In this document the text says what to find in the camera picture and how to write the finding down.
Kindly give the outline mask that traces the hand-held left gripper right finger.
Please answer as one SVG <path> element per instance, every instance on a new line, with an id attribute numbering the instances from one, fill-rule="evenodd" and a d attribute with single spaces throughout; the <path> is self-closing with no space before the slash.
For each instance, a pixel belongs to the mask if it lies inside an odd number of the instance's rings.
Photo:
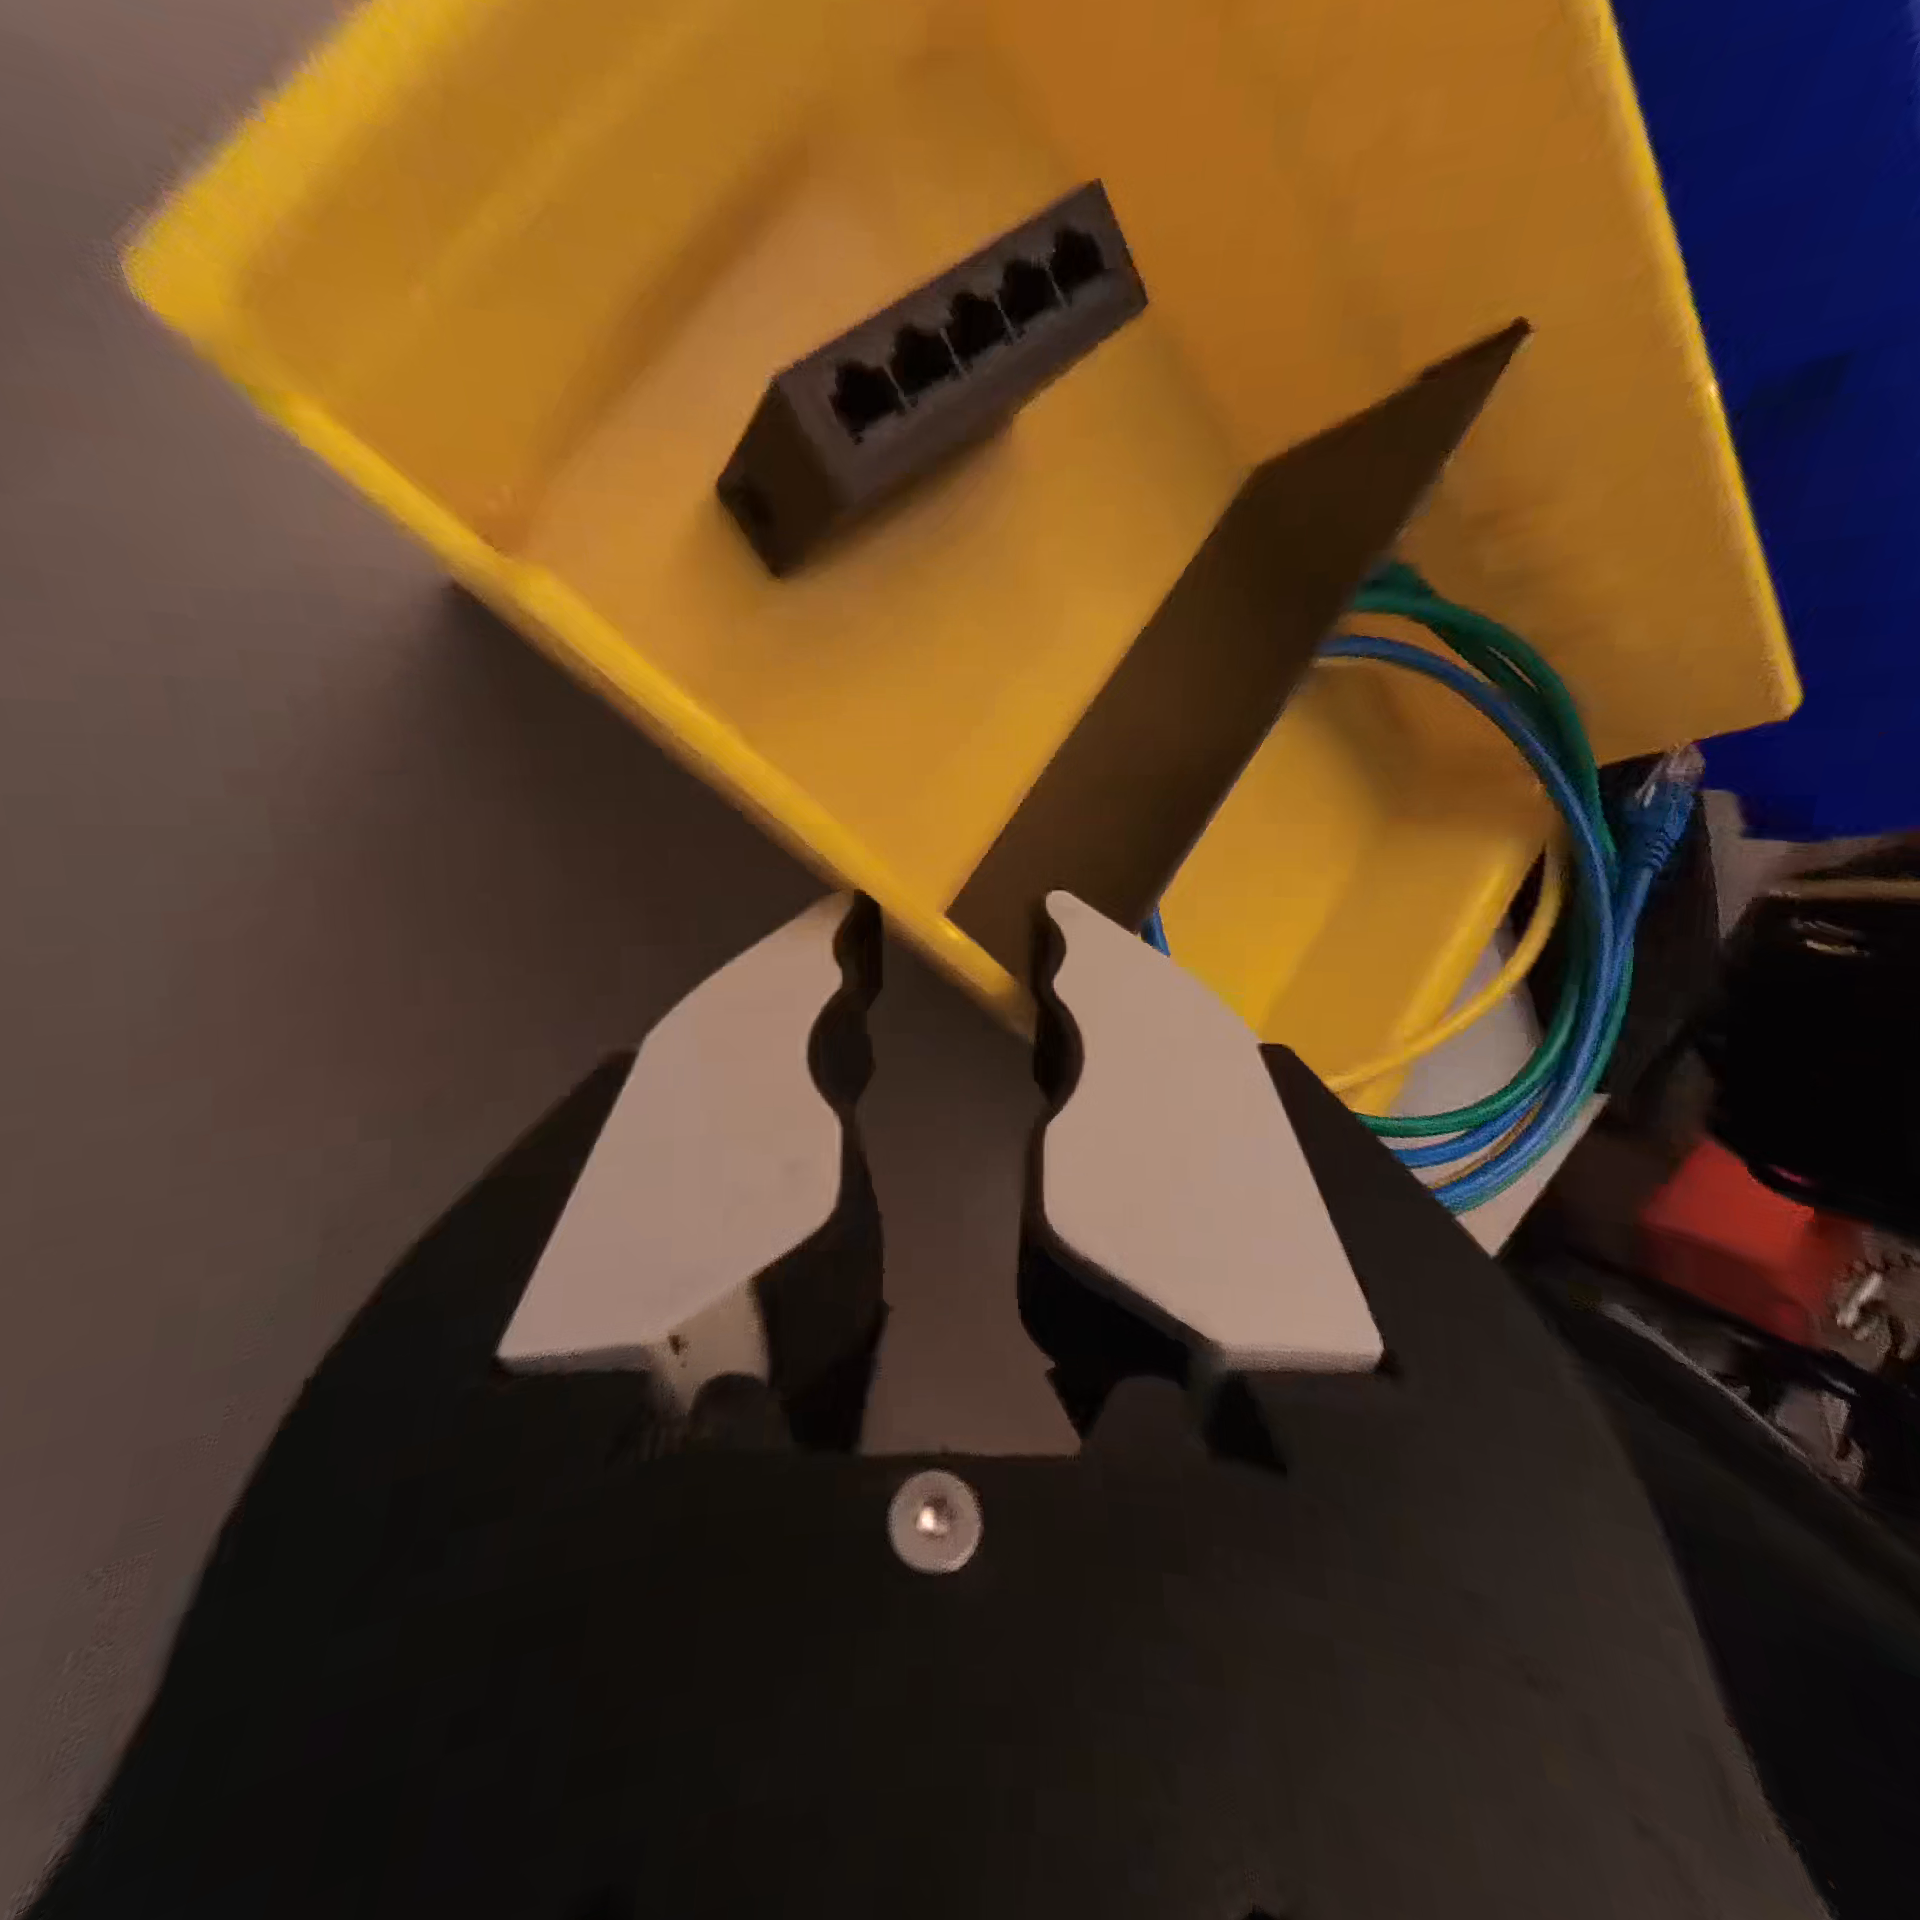
<path id="1" fill-rule="evenodd" d="M 1279 1465 L 1259 1389 L 1357 1381 L 1377 1320 L 1254 1029 L 1087 900 L 1035 916 L 1019 1322 L 1074 1434 L 1133 1382 L 1213 1457 Z"/>

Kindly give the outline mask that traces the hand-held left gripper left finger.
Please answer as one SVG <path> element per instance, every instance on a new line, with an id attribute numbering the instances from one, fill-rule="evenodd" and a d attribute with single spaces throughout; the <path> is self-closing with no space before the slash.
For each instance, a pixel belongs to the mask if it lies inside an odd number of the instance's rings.
<path id="1" fill-rule="evenodd" d="M 507 1375 L 632 1375 L 678 1427 L 754 1381 L 800 1449 L 857 1449 L 885 1327 L 857 1129 L 882 946 L 874 900 L 829 894 L 644 1035 L 497 1338 Z"/>

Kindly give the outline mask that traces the black network switch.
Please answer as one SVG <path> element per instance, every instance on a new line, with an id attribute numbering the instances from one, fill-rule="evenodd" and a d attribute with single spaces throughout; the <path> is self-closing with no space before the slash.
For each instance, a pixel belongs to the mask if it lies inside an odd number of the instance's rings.
<path id="1" fill-rule="evenodd" d="M 780 370 L 718 474 L 718 504 L 787 580 L 1004 431 L 1146 306 L 1107 190 L 1086 180 Z"/>

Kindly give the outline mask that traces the yellow plastic bin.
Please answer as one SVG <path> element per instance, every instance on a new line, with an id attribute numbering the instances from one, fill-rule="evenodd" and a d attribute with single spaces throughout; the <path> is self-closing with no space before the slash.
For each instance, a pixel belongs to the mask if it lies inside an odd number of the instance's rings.
<path id="1" fill-rule="evenodd" d="M 792 583 L 768 381 L 1095 180 L 1144 316 Z M 1608 4 L 363 4 L 131 292 L 1002 1024 L 947 922 L 1236 486 L 1530 327 L 1408 527 L 1601 761 L 1801 685 Z"/>

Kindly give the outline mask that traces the blue plastic bin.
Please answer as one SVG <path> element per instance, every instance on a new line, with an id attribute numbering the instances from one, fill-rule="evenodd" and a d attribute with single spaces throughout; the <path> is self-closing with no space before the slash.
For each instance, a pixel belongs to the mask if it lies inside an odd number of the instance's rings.
<path id="1" fill-rule="evenodd" d="M 1743 827 L 1918 827 L 1918 7 L 1618 2 L 1801 703 L 1718 735 Z"/>

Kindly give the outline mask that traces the red orange object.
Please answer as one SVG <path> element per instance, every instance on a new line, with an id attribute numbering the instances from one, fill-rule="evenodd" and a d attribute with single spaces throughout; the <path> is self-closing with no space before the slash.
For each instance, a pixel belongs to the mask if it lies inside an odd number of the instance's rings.
<path id="1" fill-rule="evenodd" d="M 1828 1331 L 1866 1231 L 1760 1182 L 1714 1138 L 1697 1140 L 1639 1209 L 1641 1275 L 1800 1349 Z"/>

